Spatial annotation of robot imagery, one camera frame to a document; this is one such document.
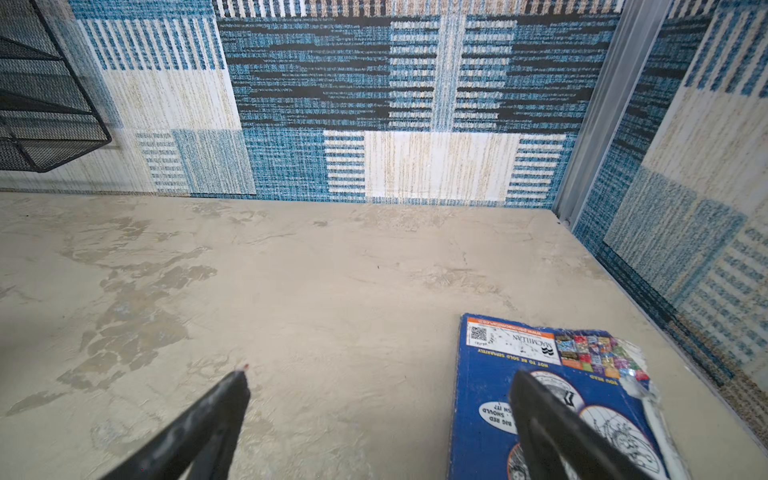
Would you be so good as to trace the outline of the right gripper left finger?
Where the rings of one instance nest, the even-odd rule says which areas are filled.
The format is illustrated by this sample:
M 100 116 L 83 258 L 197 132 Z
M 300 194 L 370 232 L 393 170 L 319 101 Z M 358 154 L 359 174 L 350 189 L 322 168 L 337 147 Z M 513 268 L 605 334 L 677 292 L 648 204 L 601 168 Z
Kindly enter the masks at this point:
M 226 479 L 251 397 L 246 371 L 225 375 L 106 479 Z

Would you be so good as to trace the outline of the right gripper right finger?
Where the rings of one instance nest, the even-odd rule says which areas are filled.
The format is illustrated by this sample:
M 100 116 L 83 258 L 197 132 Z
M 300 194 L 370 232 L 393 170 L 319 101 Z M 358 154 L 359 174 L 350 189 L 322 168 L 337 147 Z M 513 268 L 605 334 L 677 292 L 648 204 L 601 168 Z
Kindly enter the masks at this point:
M 654 440 L 640 402 L 616 382 L 518 370 L 508 404 L 510 479 L 652 479 Z

